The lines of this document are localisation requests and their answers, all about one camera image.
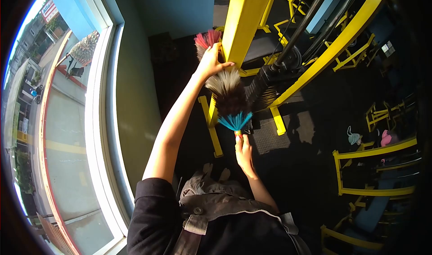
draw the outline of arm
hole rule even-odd
[[[172,182],[181,138],[200,89],[210,76],[234,65],[232,62],[220,64],[217,61],[220,46],[221,43],[215,43],[212,48],[207,49],[196,72],[168,112],[153,145],[143,180],[155,177]]]
[[[279,213],[275,201],[255,172],[252,163],[252,147],[249,144],[248,136],[243,134],[243,139],[241,139],[240,136],[236,136],[235,142],[235,156],[237,157],[237,162],[249,180],[249,185],[251,186],[255,200],[268,204],[273,207],[276,213]]]

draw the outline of gray feathers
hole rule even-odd
[[[236,68],[226,68],[208,78],[205,87],[217,95],[226,94],[240,84],[240,73],[238,71]]]

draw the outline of red feathers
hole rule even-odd
[[[202,33],[198,33],[197,37],[193,40],[195,41],[195,46],[197,47],[197,58],[201,61],[204,52],[207,50],[209,46],[213,46],[214,43],[219,42],[219,38],[221,37],[222,32],[209,29],[207,33],[204,35]]]

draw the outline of blue wall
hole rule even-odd
[[[135,0],[148,36],[169,32],[173,39],[213,27],[214,0]]]
[[[322,25],[328,19],[330,14],[333,12],[334,8],[338,5],[340,0],[324,0],[315,16],[310,21],[309,25],[306,27],[306,31],[310,34],[316,34],[320,31]]]
[[[99,26],[95,27],[95,18],[89,12],[89,7],[82,0],[53,0],[60,15],[66,21],[75,36],[81,40]]]

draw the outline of motorcycle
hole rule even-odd
[[[39,85],[37,87],[34,87],[31,91],[31,95],[33,96],[33,101],[36,102],[36,104],[39,104],[41,102],[41,96],[42,91],[44,90],[43,85]]]

